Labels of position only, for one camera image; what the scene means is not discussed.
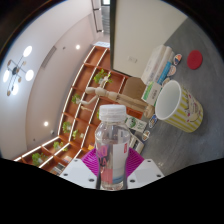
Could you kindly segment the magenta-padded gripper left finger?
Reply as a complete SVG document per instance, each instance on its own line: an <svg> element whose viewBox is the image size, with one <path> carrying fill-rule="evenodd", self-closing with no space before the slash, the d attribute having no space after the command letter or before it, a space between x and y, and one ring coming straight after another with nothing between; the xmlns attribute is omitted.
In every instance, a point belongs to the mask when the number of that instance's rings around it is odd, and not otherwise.
<svg viewBox="0 0 224 224"><path fill-rule="evenodd" d="M95 149L81 159L74 158L60 174L61 178L89 189L100 188L99 176L100 166Z"/></svg>

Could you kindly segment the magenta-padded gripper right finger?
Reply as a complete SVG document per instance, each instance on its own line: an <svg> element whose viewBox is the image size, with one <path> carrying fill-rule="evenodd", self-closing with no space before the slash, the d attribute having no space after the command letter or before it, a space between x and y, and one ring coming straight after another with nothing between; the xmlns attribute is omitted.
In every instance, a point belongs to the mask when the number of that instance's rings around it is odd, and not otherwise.
<svg viewBox="0 0 224 224"><path fill-rule="evenodd" d="M144 159L130 148L127 158L127 188L135 189L159 180L163 173L152 159Z"/></svg>

